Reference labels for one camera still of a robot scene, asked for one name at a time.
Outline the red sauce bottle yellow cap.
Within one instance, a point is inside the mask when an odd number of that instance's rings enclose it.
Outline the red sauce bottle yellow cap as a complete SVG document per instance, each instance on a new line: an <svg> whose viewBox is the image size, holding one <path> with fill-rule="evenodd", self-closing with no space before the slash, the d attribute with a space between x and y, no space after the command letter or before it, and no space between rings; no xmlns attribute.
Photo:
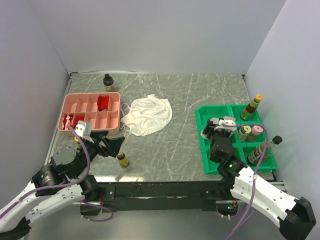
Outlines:
<svg viewBox="0 0 320 240"><path fill-rule="evenodd" d="M255 98L242 111L240 115L241 119L244 121L250 120L262 100L263 96L261 94L257 94Z"/></svg>

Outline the pink lid spice jar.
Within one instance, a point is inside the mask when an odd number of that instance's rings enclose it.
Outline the pink lid spice jar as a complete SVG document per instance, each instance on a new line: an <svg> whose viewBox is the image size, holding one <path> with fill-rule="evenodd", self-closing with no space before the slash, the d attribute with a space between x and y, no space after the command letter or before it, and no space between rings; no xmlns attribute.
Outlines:
<svg viewBox="0 0 320 240"><path fill-rule="evenodd" d="M251 128L251 132L247 136L246 141L250 142L250 143L255 142L257 140L258 136L260 136L263 131L264 131L264 129L261 126L254 125Z"/></svg>

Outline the dark sauce bottle black cap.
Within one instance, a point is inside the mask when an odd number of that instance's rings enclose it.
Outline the dark sauce bottle black cap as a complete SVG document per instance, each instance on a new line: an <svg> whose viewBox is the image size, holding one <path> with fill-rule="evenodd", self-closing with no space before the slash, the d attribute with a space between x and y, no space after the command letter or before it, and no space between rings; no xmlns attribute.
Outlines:
<svg viewBox="0 0 320 240"><path fill-rule="evenodd" d="M283 138L279 135L274 136L269 141L263 141L259 146L257 146L246 158L246 160L253 166L256 166L263 155L263 151L266 148L265 154L262 161L265 161L270 156L273 155L276 146L283 142Z"/></svg>

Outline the silver lid blue label jar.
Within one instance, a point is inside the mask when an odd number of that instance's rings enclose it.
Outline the silver lid blue label jar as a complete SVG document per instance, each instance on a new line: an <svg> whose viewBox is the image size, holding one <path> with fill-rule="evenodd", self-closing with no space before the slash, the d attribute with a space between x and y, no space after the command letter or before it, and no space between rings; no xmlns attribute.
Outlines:
<svg viewBox="0 0 320 240"><path fill-rule="evenodd" d="M200 135L203 139L208 140L208 135L204 133L204 129L201 130Z"/></svg>

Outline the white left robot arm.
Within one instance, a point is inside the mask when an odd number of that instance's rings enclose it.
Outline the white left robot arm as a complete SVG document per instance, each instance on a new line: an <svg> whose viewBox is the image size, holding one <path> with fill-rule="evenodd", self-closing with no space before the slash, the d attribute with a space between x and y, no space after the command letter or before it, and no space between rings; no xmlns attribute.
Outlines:
<svg viewBox="0 0 320 240"><path fill-rule="evenodd" d="M84 146L64 148L54 154L25 189L0 210L0 237L18 240L27 235L38 220L75 202L94 201L99 184L89 174L91 162L100 155L115 158L125 137L109 139L108 132L91 134Z"/></svg>

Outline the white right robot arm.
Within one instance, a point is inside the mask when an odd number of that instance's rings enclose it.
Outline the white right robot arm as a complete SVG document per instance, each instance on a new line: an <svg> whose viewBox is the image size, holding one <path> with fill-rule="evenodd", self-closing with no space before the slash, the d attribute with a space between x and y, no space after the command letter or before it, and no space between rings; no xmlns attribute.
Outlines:
<svg viewBox="0 0 320 240"><path fill-rule="evenodd" d="M305 240L317 223L311 203L281 191L235 156L230 137L237 128L236 119L225 116L208 119L201 131L201 136L210 140L209 159L222 176L220 196L247 203L248 208L269 218L285 239Z"/></svg>

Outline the small yellow dropper bottle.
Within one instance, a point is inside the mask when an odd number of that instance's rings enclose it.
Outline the small yellow dropper bottle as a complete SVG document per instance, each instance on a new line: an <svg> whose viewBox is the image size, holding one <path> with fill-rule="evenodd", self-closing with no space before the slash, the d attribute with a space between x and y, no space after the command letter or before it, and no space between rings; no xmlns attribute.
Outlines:
<svg viewBox="0 0 320 240"><path fill-rule="evenodd" d="M129 160L127 159L125 153L123 152L122 149L119 150L118 154L117 154L117 159L119 161L119 165L122 167L122 168L125 168L129 165Z"/></svg>

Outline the yellow cap bottle left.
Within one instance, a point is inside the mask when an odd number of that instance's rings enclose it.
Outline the yellow cap bottle left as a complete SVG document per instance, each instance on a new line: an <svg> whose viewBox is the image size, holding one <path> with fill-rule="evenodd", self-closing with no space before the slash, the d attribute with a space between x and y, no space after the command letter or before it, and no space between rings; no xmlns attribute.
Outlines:
<svg viewBox="0 0 320 240"><path fill-rule="evenodd" d="M77 137L74 137L74 141L77 143L78 148L82 147Z"/></svg>

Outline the red packet compartment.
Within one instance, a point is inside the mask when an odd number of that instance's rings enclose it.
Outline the red packet compartment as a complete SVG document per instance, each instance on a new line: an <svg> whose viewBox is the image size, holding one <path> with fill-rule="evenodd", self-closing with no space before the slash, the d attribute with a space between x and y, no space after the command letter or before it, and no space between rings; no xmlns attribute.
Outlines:
<svg viewBox="0 0 320 240"><path fill-rule="evenodd" d="M108 110L109 99L110 99L109 96L101 96L101 95L98 96L98 99L97 99L97 110L99 112L105 112L105 111Z"/></svg>
<svg viewBox="0 0 320 240"><path fill-rule="evenodd" d="M84 115L77 115L74 119L74 123L77 125L79 121L84 121L85 116Z"/></svg>

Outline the red packet back compartment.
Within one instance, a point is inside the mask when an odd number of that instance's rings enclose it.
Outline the red packet back compartment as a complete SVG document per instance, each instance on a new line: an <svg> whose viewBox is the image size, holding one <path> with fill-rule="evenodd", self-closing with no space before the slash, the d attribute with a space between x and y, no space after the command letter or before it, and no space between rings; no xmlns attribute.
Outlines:
<svg viewBox="0 0 320 240"><path fill-rule="evenodd" d="M109 99L110 99L109 96L101 96L101 95L98 96L98 99L97 99L97 110L99 112L105 112L105 111L108 110Z"/></svg>

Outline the red white striped packet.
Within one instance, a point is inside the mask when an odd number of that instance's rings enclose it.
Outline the red white striped packet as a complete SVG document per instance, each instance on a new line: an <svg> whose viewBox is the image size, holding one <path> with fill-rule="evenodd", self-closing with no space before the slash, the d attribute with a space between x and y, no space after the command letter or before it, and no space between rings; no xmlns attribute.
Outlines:
<svg viewBox="0 0 320 240"><path fill-rule="evenodd" d="M63 118L61 122L61 129L62 130L67 130L68 129L68 124L71 124L74 118L73 113L67 113Z"/></svg>

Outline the white crumpled cloth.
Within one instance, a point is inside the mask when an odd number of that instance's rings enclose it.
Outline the white crumpled cloth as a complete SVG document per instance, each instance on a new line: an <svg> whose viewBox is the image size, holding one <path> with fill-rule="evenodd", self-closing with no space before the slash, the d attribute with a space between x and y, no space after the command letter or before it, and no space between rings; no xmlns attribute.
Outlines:
<svg viewBox="0 0 320 240"><path fill-rule="evenodd" d="M137 137L161 131L173 117L169 100L157 98L154 94L135 99L131 105L123 103L121 106L129 109L127 114L121 111L121 128Z"/></svg>

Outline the green compartment bin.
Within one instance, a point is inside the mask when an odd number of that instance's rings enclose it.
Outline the green compartment bin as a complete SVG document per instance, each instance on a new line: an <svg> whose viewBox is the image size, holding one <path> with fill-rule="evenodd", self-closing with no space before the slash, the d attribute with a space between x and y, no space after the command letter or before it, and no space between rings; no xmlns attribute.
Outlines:
<svg viewBox="0 0 320 240"><path fill-rule="evenodd" d="M262 121L257 112L245 121L241 119L241 113L245 109L244 104L229 105L204 105L195 110L195 120L199 137L200 151L205 174L218 175L222 164L229 168L234 164L230 163L232 158L256 169L256 164L250 163L247 157L253 150L266 140L266 131L263 130L253 141L241 140L240 128L233 133L222 129L221 123L229 124L231 119L236 125L249 127L261 124Z"/></svg>

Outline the black cap spice jar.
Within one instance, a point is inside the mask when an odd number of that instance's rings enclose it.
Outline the black cap spice jar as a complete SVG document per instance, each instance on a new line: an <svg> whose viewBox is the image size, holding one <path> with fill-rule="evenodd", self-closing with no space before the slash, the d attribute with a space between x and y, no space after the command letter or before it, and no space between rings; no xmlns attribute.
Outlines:
<svg viewBox="0 0 320 240"><path fill-rule="evenodd" d="M103 84L107 93L117 91L114 86L114 79L108 73L104 75Z"/></svg>

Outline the black front mounting rail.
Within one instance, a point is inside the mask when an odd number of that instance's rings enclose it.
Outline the black front mounting rail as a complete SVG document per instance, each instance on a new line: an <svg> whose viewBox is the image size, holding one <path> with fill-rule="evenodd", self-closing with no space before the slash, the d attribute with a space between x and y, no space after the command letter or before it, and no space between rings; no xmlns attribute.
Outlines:
<svg viewBox="0 0 320 240"><path fill-rule="evenodd" d="M222 181L100 182L89 202L115 212L152 210L216 211L241 204Z"/></svg>

